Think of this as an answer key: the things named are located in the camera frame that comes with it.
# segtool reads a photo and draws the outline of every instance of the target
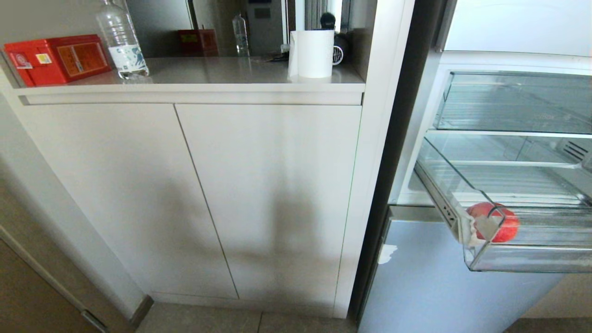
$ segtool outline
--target toilet paper roll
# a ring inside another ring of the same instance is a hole
[[[333,30],[292,31],[288,73],[326,78],[333,69]]]

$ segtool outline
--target red box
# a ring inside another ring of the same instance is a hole
[[[4,48],[28,87],[66,84],[111,70],[97,35],[20,41]]]

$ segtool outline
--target water bottle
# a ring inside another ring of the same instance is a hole
[[[138,44],[130,14],[114,4],[113,0],[103,1],[105,4],[96,14],[96,20],[101,26],[103,37],[120,78],[133,79],[138,76],[148,76],[146,60]]]
[[[239,57],[249,56],[249,41],[247,40],[247,25],[244,18],[238,13],[232,19],[232,26],[234,27],[234,38],[236,39],[236,52]]]

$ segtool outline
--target countertop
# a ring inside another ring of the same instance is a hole
[[[287,62],[259,58],[179,57],[146,60],[150,76],[120,79],[116,71],[67,85],[18,88],[19,95],[92,92],[364,92],[362,78],[348,64],[329,78],[288,77]]]

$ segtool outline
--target refrigerator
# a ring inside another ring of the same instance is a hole
[[[502,332],[592,272],[592,1],[416,0],[351,314]]]

